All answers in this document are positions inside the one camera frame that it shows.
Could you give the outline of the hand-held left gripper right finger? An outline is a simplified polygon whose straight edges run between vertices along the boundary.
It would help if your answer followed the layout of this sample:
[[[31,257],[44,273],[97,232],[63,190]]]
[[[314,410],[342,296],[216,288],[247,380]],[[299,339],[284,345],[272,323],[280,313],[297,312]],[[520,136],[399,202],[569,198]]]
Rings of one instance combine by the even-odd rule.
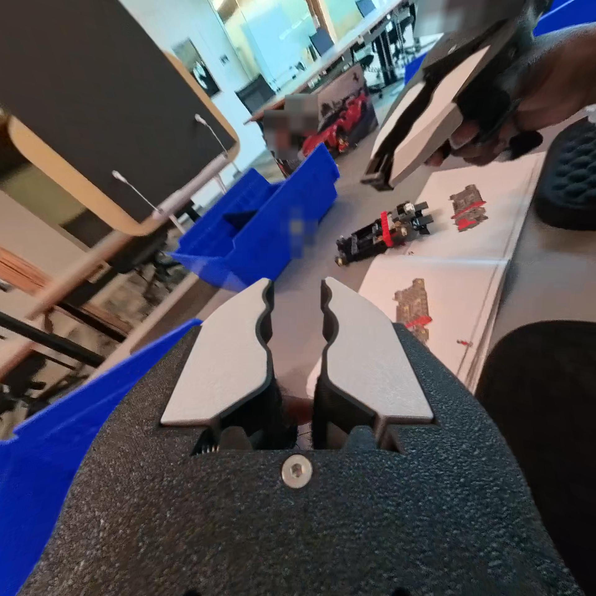
[[[434,414],[390,318],[333,277],[321,282],[320,382],[373,426],[428,424]]]

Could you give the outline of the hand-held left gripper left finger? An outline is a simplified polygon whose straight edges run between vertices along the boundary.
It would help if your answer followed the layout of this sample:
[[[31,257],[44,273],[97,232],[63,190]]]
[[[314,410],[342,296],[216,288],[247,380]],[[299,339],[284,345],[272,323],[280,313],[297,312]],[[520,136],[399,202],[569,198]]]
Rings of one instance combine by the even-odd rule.
[[[272,358],[261,324],[270,321],[272,289],[270,279],[259,279],[200,325],[161,416],[162,426],[209,426],[264,390],[271,381]]]

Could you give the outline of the blue bin with black divider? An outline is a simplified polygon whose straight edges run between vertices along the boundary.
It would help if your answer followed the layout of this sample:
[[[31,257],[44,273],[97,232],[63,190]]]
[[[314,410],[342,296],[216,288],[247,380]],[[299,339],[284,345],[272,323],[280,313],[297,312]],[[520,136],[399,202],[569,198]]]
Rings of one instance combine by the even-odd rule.
[[[276,280],[303,256],[337,199],[339,169],[318,146],[290,175],[271,183],[249,169],[178,241],[169,255],[206,283],[242,291],[261,278]],[[229,212],[257,210],[239,233]]]

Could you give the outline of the black lego set box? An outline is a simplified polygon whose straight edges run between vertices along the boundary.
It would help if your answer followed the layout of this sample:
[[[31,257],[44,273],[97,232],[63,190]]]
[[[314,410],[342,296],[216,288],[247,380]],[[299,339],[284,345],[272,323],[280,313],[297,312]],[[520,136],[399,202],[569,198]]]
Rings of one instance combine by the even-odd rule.
[[[292,133],[287,157],[275,157],[285,177],[292,174],[318,146],[325,146],[336,158],[355,147],[378,126],[361,63],[352,65],[313,91],[303,94],[301,101],[292,100],[290,109],[294,112],[296,124],[299,123],[299,107],[306,108],[306,130]]]

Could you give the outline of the wooden office desk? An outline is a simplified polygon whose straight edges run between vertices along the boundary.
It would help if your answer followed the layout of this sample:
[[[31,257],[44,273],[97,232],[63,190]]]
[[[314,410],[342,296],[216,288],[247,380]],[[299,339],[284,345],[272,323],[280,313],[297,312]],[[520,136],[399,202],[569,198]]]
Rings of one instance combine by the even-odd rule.
[[[48,335],[66,338],[76,327],[85,326],[113,341],[122,342],[133,326],[109,312],[96,299],[81,307],[49,306],[36,318],[26,315],[50,278],[41,269],[6,249],[1,249],[1,281],[20,291],[14,314],[1,313],[17,321],[17,330],[1,327],[1,379],[21,364],[26,357],[38,351],[42,355],[56,354],[57,350],[44,346],[40,340]]]

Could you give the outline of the black quilted cushion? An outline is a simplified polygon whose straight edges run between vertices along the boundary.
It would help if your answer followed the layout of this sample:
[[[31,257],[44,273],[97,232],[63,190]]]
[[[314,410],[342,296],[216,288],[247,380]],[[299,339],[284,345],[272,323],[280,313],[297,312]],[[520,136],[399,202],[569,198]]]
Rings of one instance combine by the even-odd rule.
[[[547,226],[595,231],[595,124],[584,117],[552,141],[533,196]]]

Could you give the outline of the long office table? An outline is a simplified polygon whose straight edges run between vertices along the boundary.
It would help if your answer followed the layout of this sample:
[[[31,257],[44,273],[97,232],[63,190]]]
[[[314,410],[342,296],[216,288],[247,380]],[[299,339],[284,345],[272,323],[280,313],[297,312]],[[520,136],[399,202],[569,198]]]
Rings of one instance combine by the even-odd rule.
[[[405,9],[409,5],[409,1],[387,1],[381,7],[375,8],[329,50],[319,56],[312,65],[292,80],[288,89],[280,91],[253,112],[244,124],[257,122],[263,117],[266,110],[283,106],[287,96],[306,93],[324,72],[332,68],[335,62],[339,60],[346,63],[353,62],[352,48],[358,43],[375,42],[380,36],[386,35],[389,24],[397,22],[398,16],[405,13]]]

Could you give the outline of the white instruction booklet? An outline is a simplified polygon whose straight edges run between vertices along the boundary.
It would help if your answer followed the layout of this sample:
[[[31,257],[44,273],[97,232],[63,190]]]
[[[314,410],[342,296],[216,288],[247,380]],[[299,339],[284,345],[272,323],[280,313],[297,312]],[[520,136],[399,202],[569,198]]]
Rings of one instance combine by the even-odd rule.
[[[420,195],[430,234],[373,259],[358,291],[472,393],[545,156],[432,174]]]

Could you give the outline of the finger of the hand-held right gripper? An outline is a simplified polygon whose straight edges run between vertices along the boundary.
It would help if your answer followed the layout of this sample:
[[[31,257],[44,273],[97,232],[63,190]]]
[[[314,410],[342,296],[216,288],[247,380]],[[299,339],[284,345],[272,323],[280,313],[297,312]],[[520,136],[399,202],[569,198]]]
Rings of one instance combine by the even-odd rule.
[[[430,105],[394,153],[390,183],[395,188],[432,155],[463,121],[456,96],[478,70],[490,45],[467,57],[440,81]]]
[[[376,191],[390,191],[394,153],[430,105],[438,80],[411,80],[396,97],[380,126],[362,184]]]

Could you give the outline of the lego car chassis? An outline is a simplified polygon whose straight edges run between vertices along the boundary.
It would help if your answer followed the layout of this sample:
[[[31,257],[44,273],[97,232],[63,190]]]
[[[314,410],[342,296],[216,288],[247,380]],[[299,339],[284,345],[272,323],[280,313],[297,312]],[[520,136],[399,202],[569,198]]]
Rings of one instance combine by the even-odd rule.
[[[348,266],[429,235],[428,225],[434,220],[432,215],[424,214],[427,209],[426,202],[402,203],[390,212],[381,212],[373,223],[336,240],[335,263],[339,267]]]

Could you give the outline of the person's black clothing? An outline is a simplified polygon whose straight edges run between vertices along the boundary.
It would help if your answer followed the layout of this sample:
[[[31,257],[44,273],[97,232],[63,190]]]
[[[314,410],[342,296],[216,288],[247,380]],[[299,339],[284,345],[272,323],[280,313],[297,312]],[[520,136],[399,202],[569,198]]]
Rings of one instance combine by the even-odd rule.
[[[595,323],[542,321],[508,333],[488,355],[475,395],[567,568],[595,595]]]

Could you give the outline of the black board on wooden stand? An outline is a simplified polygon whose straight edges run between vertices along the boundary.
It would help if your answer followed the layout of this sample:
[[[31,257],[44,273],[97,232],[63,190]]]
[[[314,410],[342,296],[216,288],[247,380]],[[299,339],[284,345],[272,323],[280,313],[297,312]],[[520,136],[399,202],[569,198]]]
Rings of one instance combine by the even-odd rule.
[[[184,65],[120,1],[1,1],[12,143],[114,233],[38,298],[34,319],[132,236],[147,235],[240,152]]]

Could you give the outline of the blue bin holding red bricks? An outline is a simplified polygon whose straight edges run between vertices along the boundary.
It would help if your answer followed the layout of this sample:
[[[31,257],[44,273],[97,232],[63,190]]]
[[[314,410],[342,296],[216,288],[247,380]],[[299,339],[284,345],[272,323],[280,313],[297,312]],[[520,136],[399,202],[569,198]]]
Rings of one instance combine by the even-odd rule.
[[[86,453],[130,390],[190,330],[191,319],[21,423],[1,441],[1,595],[40,559]]]

